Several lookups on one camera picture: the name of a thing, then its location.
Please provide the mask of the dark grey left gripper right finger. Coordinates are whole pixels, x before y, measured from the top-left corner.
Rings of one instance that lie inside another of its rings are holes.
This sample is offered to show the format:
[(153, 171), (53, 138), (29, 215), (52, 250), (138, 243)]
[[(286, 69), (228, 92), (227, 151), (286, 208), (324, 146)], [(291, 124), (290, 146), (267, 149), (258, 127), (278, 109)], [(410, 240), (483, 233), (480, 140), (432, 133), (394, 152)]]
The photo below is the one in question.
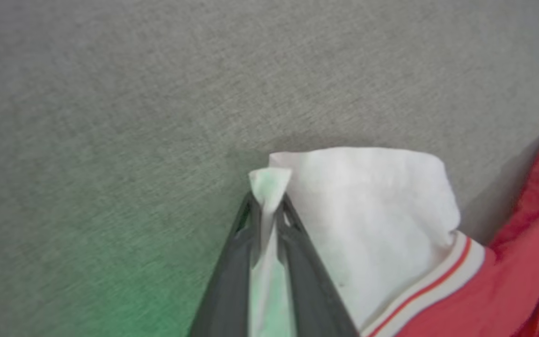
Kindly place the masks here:
[(296, 337), (357, 337), (354, 325), (290, 197), (276, 211), (278, 259), (286, 271)]

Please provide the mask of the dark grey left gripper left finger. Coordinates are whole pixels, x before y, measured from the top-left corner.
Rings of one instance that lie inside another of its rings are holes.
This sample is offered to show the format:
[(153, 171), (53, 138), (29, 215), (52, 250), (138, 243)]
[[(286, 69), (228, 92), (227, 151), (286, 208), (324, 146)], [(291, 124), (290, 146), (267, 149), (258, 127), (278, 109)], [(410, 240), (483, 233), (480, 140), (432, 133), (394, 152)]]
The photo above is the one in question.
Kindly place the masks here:
[(260, 257), (261, 209), (248, 192), (208, 282), (189, 337), (248, 337), (251, 274)]

